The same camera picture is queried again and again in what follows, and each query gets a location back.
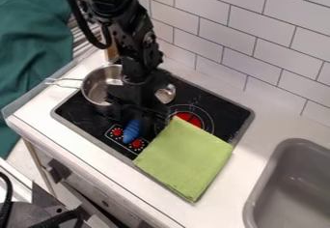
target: dish towel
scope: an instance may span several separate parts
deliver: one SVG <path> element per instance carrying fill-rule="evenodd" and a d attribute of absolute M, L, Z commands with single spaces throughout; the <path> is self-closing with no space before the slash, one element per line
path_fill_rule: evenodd
<path fill-rule="evenodd" d="M 174 117 L 134 164 L 188 202 L 196 202 L 232 151 L 232 145 Z"/>
<path fill-rule="evenodd" d="M 72 59 L 67 0 L 0 0 L 0 110 Z M 0 115 L 0 157 L 19 136 Z"/>

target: red burner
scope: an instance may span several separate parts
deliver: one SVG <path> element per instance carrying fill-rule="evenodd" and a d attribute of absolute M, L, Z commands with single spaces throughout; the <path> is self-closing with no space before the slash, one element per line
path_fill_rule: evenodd
<path fill-rule="evenodd" d="M 180 112 L 176 116 L 198 128 L 203 128 L 201 119 L 192 113 Z"/>

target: stove knob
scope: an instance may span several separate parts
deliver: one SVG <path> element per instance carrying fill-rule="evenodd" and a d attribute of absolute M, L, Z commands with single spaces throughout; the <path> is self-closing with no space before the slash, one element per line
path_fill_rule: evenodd
<path fill-rule="evenodd" d="M 115 136 L 121 136 L 123 134 L 122 130 L 120 128 L 115 128 L 113 130 Z"/>
<path fill-rule="evenodd" d="M 138 149 L 142 146 L 142 141 L 141 140 L 134 140 L 132 142 L 132 146 L 133 146 L 133 148 Z"/>

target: white countertop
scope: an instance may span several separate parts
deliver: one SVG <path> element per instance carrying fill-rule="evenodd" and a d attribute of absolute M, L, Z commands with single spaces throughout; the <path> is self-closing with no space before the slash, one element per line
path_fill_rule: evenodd
<path fill-rule="evenodd" d="M 98 51 L 66 77 L 82 78 L 102 63 L 103 53 Z M 112 189 L 129 205 L 143 210 L 164 227 L 243 228 L 245 201 L 279 143 L 289 138 L 304 138 L 330 149 L 330 128 L 286 110 L 278 101 L 248 95 L 169 59 L 163 67 L 215 94 L 251 108 L 256 115 L 225 168 L 196 204 L 184 202 L 170 190 L 54 120 L 51 110 L 74 90 L 48 87 L 17 110 L 7 122 L 35 144 L 94 176 L 105 191 Z"/>

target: control panel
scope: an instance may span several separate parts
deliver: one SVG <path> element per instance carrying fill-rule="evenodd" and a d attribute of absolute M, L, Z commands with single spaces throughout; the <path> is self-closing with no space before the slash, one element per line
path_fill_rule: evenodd
<path fill-rule="evenodd" d="M 116 144 L 124 147 L 125 149 L 132 152 L 134 155 L 139 155 L 148 145 L 149 141 L 144 138 L 137 138 L 129 144 L 123 142 L 124 128 L 120 125 L 115 124 L 109 130 L 105 132 L 105 137 L 112 140 Z"/>

